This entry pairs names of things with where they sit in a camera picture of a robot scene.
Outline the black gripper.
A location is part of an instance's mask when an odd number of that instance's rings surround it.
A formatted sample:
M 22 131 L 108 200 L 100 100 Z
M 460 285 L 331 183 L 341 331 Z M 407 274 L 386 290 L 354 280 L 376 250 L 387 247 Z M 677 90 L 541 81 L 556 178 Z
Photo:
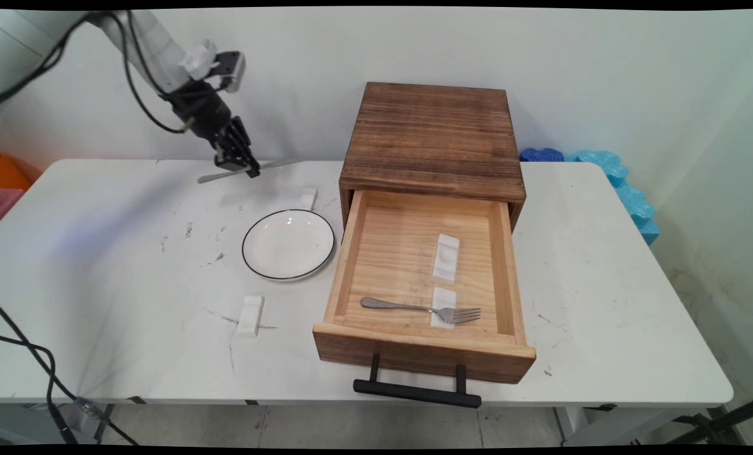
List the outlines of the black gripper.
M 190 124 L 194 135 L 215 143 L 216 167 L 229 171 L 246 168 L 249 178 L 257 178 L 260 164 L 252 155 L 243 121 L 239 116 L 231 118 L 231 109 L 218 95 L 225 88 L 225 83 L 218 87 L 206 82 L 187 83 L 172 92 L 172 109 L 180 120 Z

